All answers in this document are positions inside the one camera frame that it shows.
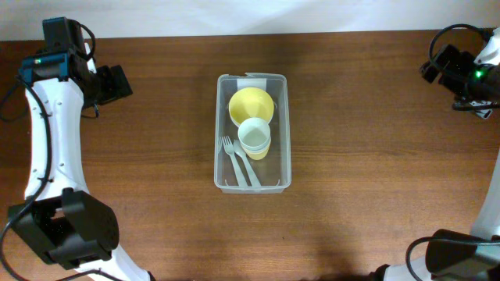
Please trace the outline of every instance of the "white wall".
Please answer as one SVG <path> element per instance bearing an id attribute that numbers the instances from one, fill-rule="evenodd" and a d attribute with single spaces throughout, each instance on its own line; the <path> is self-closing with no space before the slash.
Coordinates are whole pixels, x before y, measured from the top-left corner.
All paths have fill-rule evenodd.
<path id="1" fill-rule="evenodd" d="M 500 26 L 500 0 L 0 0 L 0 40 L 41 39 L 66 16 L 97 37 L 277 34 Z"/>

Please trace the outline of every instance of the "wooden table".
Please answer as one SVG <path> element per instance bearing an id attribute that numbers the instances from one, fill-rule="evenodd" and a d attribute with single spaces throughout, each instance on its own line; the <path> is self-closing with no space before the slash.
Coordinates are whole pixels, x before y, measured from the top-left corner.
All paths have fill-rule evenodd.
<path id="1" fill-rule="evenodd" d="M 121 64 L 134 95 L 81 121 L 87 185 L 158 280 L 300 280 L 403 263 L 416 238 L 469 231 L 500 145 L 498 113 L 453 112 L 452 94 L 420 78 L 434 33 L 98 40 L 98 66 Z M 465 31 L 442 40 L 480 47 Z M 3 91 L 42 45 L 0 43 Z M 288 80 L 293 172 L 282 194 L 227 195 L 213 182 L 217 77 L 245 72 Z M 19 93 L 5 114 L 23 105 Z M 4 225 L 27 183 L 30 119 L 0 131 Z M 12 233 L 6 254 L 30 279 L 73 273 Z"/>

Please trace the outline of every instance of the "white plastic fork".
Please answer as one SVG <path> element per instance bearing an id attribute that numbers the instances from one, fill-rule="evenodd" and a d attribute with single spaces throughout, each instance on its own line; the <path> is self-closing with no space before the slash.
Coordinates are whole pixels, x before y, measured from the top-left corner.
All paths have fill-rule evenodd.
<path id="1" fill-rule="evenodd" d="M 224 151 L 231 158 L 233 162 L 234 174 L 236 175 L 237 184 L 240 187 L 248 187 L 247 181 L 245 180 L 245 176 L 241 172 L 240 166 L 238 165 L 238 161 L 234 156 L 234 148 L 231 139 L 228 136 L 222 137 L 222 142 L 224 144 Z"/>

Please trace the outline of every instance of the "stacked cup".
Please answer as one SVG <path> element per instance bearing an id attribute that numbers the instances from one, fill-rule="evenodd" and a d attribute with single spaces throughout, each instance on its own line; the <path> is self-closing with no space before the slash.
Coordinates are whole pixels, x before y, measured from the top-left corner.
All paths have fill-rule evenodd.
<path id="1" fill-rule="evenodd" d="M 273 118 L 273 99 L 262 89 L 247 87 L 229 101 L 229 115 L 238 126 L 237 137 L 248 157 L 266 157 L 271 145 L 269 122 Z"/>

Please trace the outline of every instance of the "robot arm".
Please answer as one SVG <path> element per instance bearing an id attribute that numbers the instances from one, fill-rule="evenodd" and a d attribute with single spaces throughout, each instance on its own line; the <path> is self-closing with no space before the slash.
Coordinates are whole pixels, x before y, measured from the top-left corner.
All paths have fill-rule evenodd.
<path id="1" fill-rule="evenodd" d="M 78 22 L 57 18 L 44 20 L 43 26 L 48 47 L 24 59 L 20 69 L 20 80 L 30 87 L 26 90 L 32 126 L 27 201 L 36 196 L 47 162 L 52 164 L 44 190 L 12 229 L 46 264 L 93 271 L 89 276 L 94 280 L 155 280 L 120 246 L 116 216 L 90 195 L 81 163 L 81 110 L 132 94 L 127 78 L 120 66 L 95 68 L 93 50 L 84 44 Z M 48 123 L 41 118 L 45 112 Z M 10 207 L 9 221 L 24 207 Z"/>
<path id="2" fill-rule="evenodd" d="M 455 99 L 468 103 L 470 110 L 477 116 L 486 119 L 491 115 L 500 101 L 500 28 L 496 29 L 486 47 L 476 57 L 467 52 L 459 52 L 451 45 L 444 46 L 435 56 L 435 61 L 443 69 L 462 71 L 467 82 L 450 79 L 443 74 L 439 80 L 450 91 L 455 93 Z M 423 78 L 432 83 L 440 71 L 426 63 L 421 69 Z M 414 272 L 423 281 L 431 280 L 498 280 L 500 271 L 500 247 L 492 242 L 500 237 L 500 153 L 495 164 L 486 201 L 480 211 L 477 221 L 471 230 L 471 235 L 453 233 L 448 230 L 437 231 L 433 238 L 447 240 L 469 240 L 473 243 L 485 242 L 488 246 L 467 246 L 439 240 L 432 241 L 425 257 L 411 261 Z M 409 272 L 408 264 L 382 266 L 372 275 L 374 281 L 408 281 L 414 280 Z"/>

